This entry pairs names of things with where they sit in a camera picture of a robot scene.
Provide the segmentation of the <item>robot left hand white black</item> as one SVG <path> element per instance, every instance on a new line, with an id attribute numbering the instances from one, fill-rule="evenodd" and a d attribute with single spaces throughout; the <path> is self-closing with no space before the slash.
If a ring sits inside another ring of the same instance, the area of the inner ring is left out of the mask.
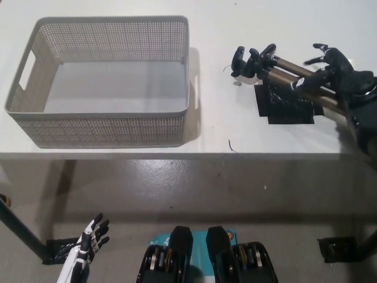
<path id="1" fill-rule="evenodd" d="M 96 253 L 110 240 L 107 235 L 110 221 L 102 219 L 103 214 L 99 213 L 83 230 L 68 253 L 57 283 L 88 281 L 90 264 Z"/>

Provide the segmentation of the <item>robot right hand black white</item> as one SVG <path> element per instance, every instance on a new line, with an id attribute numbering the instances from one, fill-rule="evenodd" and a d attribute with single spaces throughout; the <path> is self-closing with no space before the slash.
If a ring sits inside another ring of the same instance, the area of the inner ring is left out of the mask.
<path id="1" fill-rule="evenodd" d="M 372 71 L 357 71 L 346 56 L 337 48 L 327 44 L 314 43 L 313 48 L 323 55 L 304 62 L 304 65 L 325 63 L 326 66 L 290 83 L 292 91 L 307 91 L 329 84 L 349 104 L 365 104 L 376 99 L 376 77 Z"/>

